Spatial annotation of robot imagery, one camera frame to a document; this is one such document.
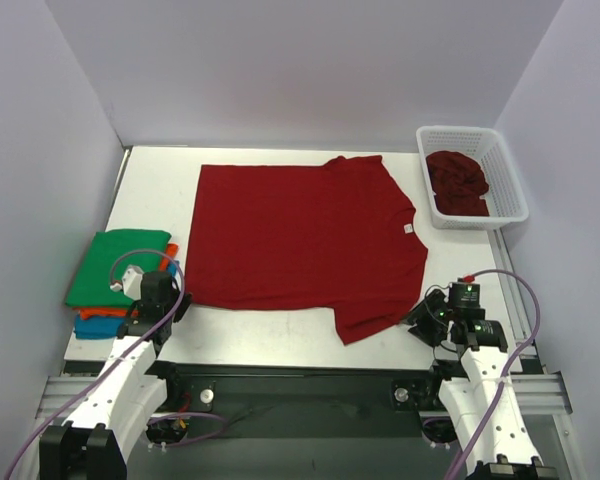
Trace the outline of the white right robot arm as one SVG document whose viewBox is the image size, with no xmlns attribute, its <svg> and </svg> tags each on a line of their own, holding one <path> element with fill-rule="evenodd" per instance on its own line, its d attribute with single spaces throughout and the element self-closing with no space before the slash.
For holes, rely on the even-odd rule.
<svg viewBox="0 0 600 480">
<path fill-rule="evenodd" d="M 423 421 L 453 433 L 459 452 L 445 474 L 466 472 L 470 479 L 556 479 L 529 436 L 514 389 L 511 369 L 525 340 L 511 348 L 502 324 L 490 320 L 480 304 L 474 276 L 434 288 L 409 312 L 410 334 L 432 349 L 449 342 L 455 360 L 435 360 L 428 375 L 396 387 L 394 401 L 416 411 L 442 408 L 446 418 Z"/>
</svg>

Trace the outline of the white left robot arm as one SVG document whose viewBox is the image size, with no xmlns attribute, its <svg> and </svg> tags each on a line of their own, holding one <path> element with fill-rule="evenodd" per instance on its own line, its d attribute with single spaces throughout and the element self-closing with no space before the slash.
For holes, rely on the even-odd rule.
<svg viewBox="0 0 600 480">
<path fill-rule="evenodd" d="M 143 273 L 134 266 L 122 277 L 122 292 L 133 302 L 103 368 L 62 424 L 46 427 L 40 436 L 41 479 L 125 479 L 131 450 L 150 416 L 181 402 L 177 381 L 148 370 L 190 297 L 169 272 Z"/>
</svg>

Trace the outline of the red t shirt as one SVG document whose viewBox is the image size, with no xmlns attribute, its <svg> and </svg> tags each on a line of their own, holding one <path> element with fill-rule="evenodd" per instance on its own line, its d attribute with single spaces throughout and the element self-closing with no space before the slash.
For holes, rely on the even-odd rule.
<svg viewBox="0 0 600 480">
<path fill-rule="evenodd" d="M 201 168 L 185 287 L 231 310 L 329 308 L 344 344 L 398 324 L 428 251 L 379 155 L 319 166 Z"/>
</svg>

